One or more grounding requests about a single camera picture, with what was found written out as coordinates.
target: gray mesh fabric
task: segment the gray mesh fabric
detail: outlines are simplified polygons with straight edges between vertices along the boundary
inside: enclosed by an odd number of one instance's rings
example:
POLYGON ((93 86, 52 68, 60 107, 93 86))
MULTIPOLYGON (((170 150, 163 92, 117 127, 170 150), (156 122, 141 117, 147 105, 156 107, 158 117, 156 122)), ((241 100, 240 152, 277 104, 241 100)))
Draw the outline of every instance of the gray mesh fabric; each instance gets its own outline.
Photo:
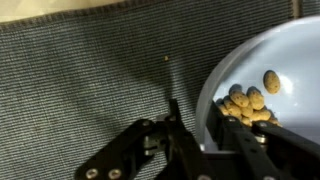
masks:
POLYGON ((313 16, 320 13, 319 0, 302 0, 302 12, 304 16, 313 16))
POLYGON ((152 1, 0 25, 0 179, 72 179, 133 121, 167 112, 169 97, 194 132, 215 65, 290 14, 284 0, 152 1))

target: light blue bowl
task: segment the light blue bowl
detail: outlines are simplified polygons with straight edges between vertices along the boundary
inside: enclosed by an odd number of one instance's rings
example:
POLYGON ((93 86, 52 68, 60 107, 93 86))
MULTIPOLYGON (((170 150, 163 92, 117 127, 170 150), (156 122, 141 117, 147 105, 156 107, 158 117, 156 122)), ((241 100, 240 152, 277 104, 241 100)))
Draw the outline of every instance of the light blue bowl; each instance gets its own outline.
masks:
POLYGON ((196 134, 206 151, 216 150, 205 126, 210 105, 234 84, 244 92, 257 87, 284 128, 320 144, 320 16, 291 21, 247 41, 212 71, 196 111, 196 134), (267 70, 280 77, 275 95, 263 85, 267 70))

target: screw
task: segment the screw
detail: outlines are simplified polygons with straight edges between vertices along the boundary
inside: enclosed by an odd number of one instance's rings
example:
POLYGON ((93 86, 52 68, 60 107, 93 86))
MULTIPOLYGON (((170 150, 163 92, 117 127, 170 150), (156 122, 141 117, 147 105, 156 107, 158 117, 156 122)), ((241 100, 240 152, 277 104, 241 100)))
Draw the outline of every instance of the screw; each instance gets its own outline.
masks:
POLYGON ((256 135, 255 137, 259 143, 265 144, 267 142, 267 138, 264 135, 256 135))
POLYGON ((232 117, 229 118, 229 122, 235 122, 236 120, 232 117))
POLYGON ((150 125, 150 122, 149 122, 148 120, 146 120, 146 121, 143 122, 142 125, 143 125, 143 126, 149 126, 149 125, 150 125))
POLYGON ((121 171, 120 169, 112 169, 109 171, 109 178, 110 179, 119 179, 121 177, 121 171))
POLYGON ((211 178, 207 175, 202 174, 198 177, 198 180, 211 180, 211 178))
POLYGON ((276 178, 272 177, 272 176, 265 176, 263 178, 263 180, 276 180, 276 178))
POLYGON ((261 127, 267 127, 268 125, 266 123, 260 123, 261 127))
POLYGON ((94 179, 98 176, 98 170, 97 169, 89 169, 87 172, 86 172, 86 177, 87 179, 94 179))

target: bowl rim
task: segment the bowl rim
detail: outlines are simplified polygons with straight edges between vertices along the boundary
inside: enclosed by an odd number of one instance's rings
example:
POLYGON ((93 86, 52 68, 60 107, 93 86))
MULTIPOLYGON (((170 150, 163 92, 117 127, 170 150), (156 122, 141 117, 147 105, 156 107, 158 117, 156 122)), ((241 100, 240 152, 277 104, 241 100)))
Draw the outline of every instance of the bowl rim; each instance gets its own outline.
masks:
POLYGON ((197 102, 195 130, 196 139, 201 146, 204 146, 205 143, 206 122, 209 119, 209 110, 213 103, 213 96, 217 91, 219 84, 227 77, 228 70, 232 70, 250 51, 262 42, 276 35, 278 32, 318 21, 320 21, 320 16, 309 16, 280 24, 247 40, 219 62, 203 85, 197 102))

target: dark gray mat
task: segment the dark gray mat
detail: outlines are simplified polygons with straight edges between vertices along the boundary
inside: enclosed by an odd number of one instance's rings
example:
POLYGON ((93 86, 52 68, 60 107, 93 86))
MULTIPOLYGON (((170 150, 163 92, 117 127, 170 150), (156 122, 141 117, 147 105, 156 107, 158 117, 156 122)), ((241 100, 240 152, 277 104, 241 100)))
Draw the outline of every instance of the dark gray mat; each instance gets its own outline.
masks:
POLYGON ((313 16, 320 13, 320 1, 318 0, 302 0, 303 16, 313 16))
POLYGON ((167 112, 169 97, 194 132, 215 65, 290 14, 287 0, 154 1, 0 25, 0 179, 72 179, 133 121, 167 112))

